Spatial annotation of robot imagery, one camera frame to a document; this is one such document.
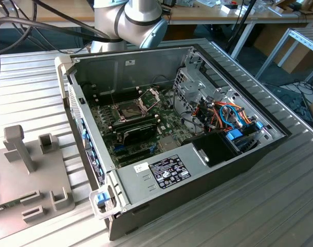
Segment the power supply label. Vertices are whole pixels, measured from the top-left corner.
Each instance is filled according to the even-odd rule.
[[[162,189],[168,188],[191,176],[177,154],[150,164],[149,167]]]

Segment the green motherboard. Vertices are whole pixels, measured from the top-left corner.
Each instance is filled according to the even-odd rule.
[[[151,88],[140,89],[140,102],[145,109],[145,114],[141,114],[142,107],[139,100],[127,100],[124,102],[116,102],[109,105],[102,105],[102,98],[98,101],[90,101],[89,106],[95,122],[98,126],[100,134],[106,144],[108,152],[117,166],[117,168],[138,162],[145,158],[157,155],[176,147],[194,135],[194,129],[189,130],[181,118],[172,108],[172,98],[168,94],[168,90],[156,92],[155,95],[149,92]],[[121,126],[121,121],[130,122],[135,119],[135,126],[132,129],[142,128],[144,126],[153,126],[154,129],[148,130],[146,138],[144,136],[136,136],[134,143],[126,144],[123,140],[126,133],[118,133],[112,129],[112,126]]]

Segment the desk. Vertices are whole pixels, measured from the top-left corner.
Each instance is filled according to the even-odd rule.
[[[116,241],[94,218],[88,178],[62,107],[55,51],[1,57],[0,118],[16,121],[24,141],[57,136],[76,207],[0,240],[3,246],[313,246],[313,129],[274,98],[246,70],[206,39],[167,41],[160,46],[199,44],[292,133],[251,170],[153,223]],[[0,147],[3,137],[0,133]]]
[[[88,25],[94,25],[94,12],[86,0],[44,0],[45,3],[53,8],[70,15],[79,21],[83,21]],[[31,2],[28,0],[19,0],[18,5],[26,12],[28,16],[31,16]],[[63,18],[38,7],[39,22],[45,22],[56,26],[76,26]],[[225,14],[220,11],[219,6],[210,8],[201,3],[195,2],[192,8],[174,6],[171,10],[171,18],[169,23],[171,25],[196,25],[196,24],[233,24],[237,20],[235,14]],[[235,46],[231,57],[236,59],[240,53],[245,41],[249,37],[253,27],[258,23],[307,23],[307,27],[313,26],[313,15],[304,17],[280,17],[270,10],[264,11],[264,13],[254,14],[247,18],[245,27],[237,45]]]

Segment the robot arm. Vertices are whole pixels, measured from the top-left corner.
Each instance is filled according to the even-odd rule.
[[[156,47],[167,30],[158,0],[95,0],[95,28],[117,43],[93,42],[91,52],[124,50],[126,40],[139,48]]]

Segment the aluminum table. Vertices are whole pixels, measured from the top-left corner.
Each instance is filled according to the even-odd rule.
[[[313,246],[313,129],[216,44],[197,43],[292,132],[251,170],[116,241],[94,218],[91,191],[62,106],[55,51],[2,56],[0,129],[21,124],[25,139],[60,140],[76,208],[0,240],[0,246]],[[219,75],[210,74],[215,81]]]

